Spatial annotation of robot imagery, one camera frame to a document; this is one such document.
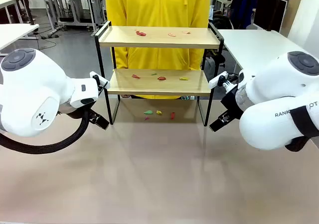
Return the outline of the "black office chair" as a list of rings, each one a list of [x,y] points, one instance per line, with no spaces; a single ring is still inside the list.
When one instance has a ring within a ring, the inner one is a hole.
[[[214,49],[204,49],[203,58],[202,58],[202,64],[201,69],[204,70],[206,59],[211,58],[214,61],[215,68],[214,72],[218,73],[219,67],[225,67],[225,57],[222,55],[222,53],[215,51]]]

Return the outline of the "white desk with red panel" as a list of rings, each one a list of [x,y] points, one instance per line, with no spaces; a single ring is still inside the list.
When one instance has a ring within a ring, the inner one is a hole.
[[[10,6],[10,5],[14,5],[15,11],[17,13],[18,21],[19,21],[19,23],[23,23],[21,14],[19,12],[17,0],[0,0],[0,9],[2,9],[2,8],[5,9],[6,16],[8,18],[9,23],[12,24],[12,20],[11,20],[9,11],[8,11],[8,6]]]

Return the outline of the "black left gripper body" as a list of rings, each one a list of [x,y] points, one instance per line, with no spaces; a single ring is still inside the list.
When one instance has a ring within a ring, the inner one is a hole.
[[[58,115],[66,115],[67,117],[79,121],[79,124],[82,123],[83,116],[85,111],[88,112],[88,120],[96,121],[99,114],[97,114],[94,110],[92,110],[93,104],[84,105],[80,108],[74,108],[69,105],[61,105],[57,112]]]

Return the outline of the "black monitor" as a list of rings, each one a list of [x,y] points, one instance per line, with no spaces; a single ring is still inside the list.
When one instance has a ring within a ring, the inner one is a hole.
[[[278,8],[276,8],[276,4],[277,0],[257,0],[253,24],[267,30],[273,15],[275,15],[271,30],[280,32],[287,2],[280,0]]]

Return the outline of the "person in yellow hoodie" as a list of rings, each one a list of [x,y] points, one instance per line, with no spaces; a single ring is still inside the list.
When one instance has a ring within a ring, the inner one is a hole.
[[[106,0],[114,26],[208,26],[210,0]],[[200,70],[204,51],[180,48],[116,47],[118,69]]]

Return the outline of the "black bag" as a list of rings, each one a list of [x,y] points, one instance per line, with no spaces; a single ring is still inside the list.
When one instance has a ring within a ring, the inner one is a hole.
[[[217,29],[233,29],[230,19],[223,15],[221,11],[214,11],[212,17],[212,24]]]

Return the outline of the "brown cardboard panel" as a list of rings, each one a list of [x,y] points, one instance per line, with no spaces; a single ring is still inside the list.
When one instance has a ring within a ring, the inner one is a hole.
[[[285,11],[285,15],[283,18],[282,26],[280,29],[280,33],[284,37],[288,37],[292,24],[295,20],[299,5],[301,0],[289,0],[287,4],[287,8]]]

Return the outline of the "black pole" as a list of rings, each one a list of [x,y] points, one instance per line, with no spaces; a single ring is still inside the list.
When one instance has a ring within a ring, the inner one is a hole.
[[[26,10],[26,13],[27,13],[27,17],[28,17],[29,23],[31,25],[34,25],[34,21],[33,21],[33,18],[32,18],[32,15],[31,15],[31,11],[30,11],[30,8],[29,8],[29,1],[28,0],[23,0],[23,3],[24,3],[24,7],[25,7],[25,10]]]

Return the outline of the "two-tier wooden black-frame shelf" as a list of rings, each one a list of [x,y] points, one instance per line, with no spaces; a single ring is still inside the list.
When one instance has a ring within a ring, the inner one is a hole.
[[[136,30],[146,33],[137,36]],[[115,48],[182,48],[182,49],[214,49],[222,51],[224,39],[216,27],[209,23],[207,28],[187,27],[143,27],[143,26],[113,26],[107,21],[94,35],[99,60],[101,76],[105,77],[101,47],[111,48],[113,66],[116,67]],[[197,99],[208,96],[206,114],[202,114],[202,122],[207,126],[212,104],[214,89],[210,89],[203,70],[174,70],[169,69],[118,69],[115,68],[110,79],[111,87],[103,89],[110,124],[113,124],[118,106],[112,110],[109,95],[160,95],[160,96],[195,96]]]

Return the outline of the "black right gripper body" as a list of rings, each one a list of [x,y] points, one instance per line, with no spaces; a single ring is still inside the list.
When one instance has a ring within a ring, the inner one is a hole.
[[[236,92],[238,91],[238,86],[231,88],[226,92],[226,95],[221,100],[221,103],[226,108],[226,111],[221,115],[222,117],[241,117],[243,111],[239,108],[236,102]]]

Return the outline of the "white table rounded corner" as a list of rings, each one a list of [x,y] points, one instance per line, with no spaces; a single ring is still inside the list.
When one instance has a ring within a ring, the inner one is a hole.
[[[31,25],[26,23],[0,24],[0,51],[19,39],[35,40],[36,37],[28,35],[39,28],[39,24]]]

